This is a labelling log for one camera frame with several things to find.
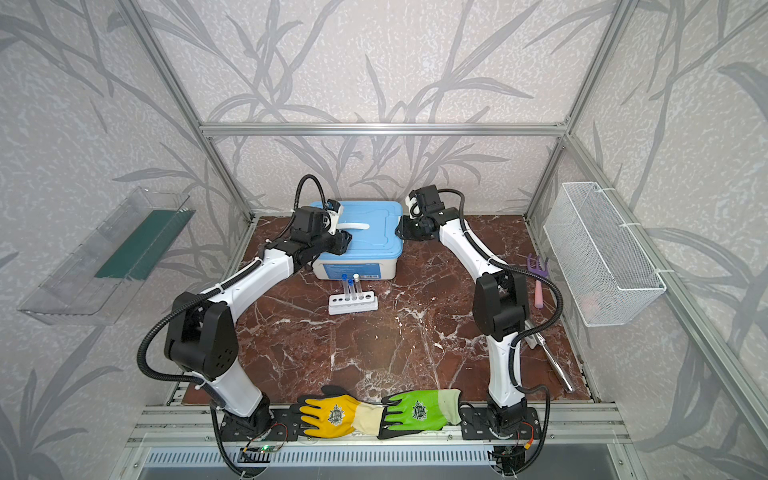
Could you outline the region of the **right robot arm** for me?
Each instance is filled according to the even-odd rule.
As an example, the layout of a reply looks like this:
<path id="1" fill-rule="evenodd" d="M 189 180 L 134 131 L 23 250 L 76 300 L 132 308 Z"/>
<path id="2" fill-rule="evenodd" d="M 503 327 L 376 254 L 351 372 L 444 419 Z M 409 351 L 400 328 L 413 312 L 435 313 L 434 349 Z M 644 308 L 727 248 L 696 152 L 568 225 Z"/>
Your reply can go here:
<path id="1" fill-rule="evenodd" d="M 543 275 L 506 263 L 482 243 L 465 218 L 464 204 L 464 194 L 455 189 L 429 185 L 413 190 L 396 235 L 405 241 L 439 241 L 475 281 L 473 318 L 489 349 L 489 421 L 500 431 L 523 420 L 526 396 L 536 390 L 521 384 L 519 344 L 557 323 L 563 313 L 563 295 Z M 547 286 L 556 302 L 549 320 L 530 328 L 525 326 L 530 318 L 528 279 Z"/>

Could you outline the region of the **blue plastic bin lid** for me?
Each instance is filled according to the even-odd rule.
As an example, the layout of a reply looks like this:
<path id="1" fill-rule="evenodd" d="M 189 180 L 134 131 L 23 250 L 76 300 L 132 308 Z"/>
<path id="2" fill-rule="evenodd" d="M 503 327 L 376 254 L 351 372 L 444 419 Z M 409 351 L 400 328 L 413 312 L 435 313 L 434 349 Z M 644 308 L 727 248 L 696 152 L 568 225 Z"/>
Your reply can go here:
<path id="1" fill-rule="evenodd" d="M 322 261 L 380 261 L 395 260 L 403 250 L 403 240 L 396 227 L 403 207 L 395 201 L 343 200 L 339 224 L 352 235 L 343 255 L 323 253 Z"/>

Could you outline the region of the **test tube cork stopper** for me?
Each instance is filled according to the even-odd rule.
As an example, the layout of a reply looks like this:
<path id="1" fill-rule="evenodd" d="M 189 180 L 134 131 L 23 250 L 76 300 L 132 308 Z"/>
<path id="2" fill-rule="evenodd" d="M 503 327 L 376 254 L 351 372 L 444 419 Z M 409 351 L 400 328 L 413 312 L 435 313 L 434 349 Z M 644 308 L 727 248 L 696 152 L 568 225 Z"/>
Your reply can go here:
<path id="1" fill-rule="evenodd" d="M 353 281 L 354 281 L 354 287 L 355 287 L 355 292 L 356 292 L 357 298 L 361 299 L 362 296 L 363 296 L 362 295 L 363 290 L 362 290 L 359 274 L 355 273 L 353 275 Z"/>

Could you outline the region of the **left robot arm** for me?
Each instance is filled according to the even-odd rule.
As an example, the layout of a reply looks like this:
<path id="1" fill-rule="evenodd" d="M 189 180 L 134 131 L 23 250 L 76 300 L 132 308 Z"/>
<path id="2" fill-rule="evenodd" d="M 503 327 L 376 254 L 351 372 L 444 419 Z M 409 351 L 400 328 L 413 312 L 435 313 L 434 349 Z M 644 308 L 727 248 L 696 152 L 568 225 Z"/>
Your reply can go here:
<path id="1" fill-rule="evenodd" d="M 237 320 L 268 290 L 321 254 L 346 252 L 352 235 L 338 227 L 341 213 L 342 205 L 326 197 L 319 179 L 304 175 L 287 227 L 263 247 L 262 255 L 203 293 L 179 295 L 171 312 L 150 329 L 137 351 L 141 373 L 157 381 L 199 386 L 230 415 L 256 417 L 268 402 L 239 363 Z M 149 365 L 149 347 L 162 329 L 167 330 L 164 355 L 182 374 L 163 373 Z"/>

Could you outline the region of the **white test tube rack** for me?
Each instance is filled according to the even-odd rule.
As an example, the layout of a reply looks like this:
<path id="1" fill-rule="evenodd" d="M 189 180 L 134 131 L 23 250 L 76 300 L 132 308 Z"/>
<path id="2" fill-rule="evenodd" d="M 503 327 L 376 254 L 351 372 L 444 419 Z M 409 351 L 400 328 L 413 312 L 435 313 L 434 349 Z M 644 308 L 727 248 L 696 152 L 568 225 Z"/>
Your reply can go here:
<path id="1" fill-rule="evenodd" d="M 335 294 L 329 297 L 328 314 L 346 315 L 352 313 L 376 311 L 378 298 L 373 291 L 364 291 L 353 296 L 352 294 Z"/>

